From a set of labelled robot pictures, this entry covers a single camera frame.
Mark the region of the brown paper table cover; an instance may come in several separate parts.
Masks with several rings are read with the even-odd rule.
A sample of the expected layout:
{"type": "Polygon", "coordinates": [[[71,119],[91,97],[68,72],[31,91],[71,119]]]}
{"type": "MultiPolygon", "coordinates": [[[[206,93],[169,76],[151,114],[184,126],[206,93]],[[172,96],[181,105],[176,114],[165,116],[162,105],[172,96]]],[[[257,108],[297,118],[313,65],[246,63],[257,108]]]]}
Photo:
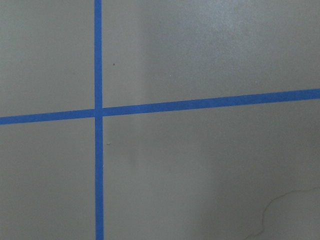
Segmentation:
{"type": "Polygon", "coordinates": [[[317,0],[3,0],[3,240],[317,240],[317,0]]]}

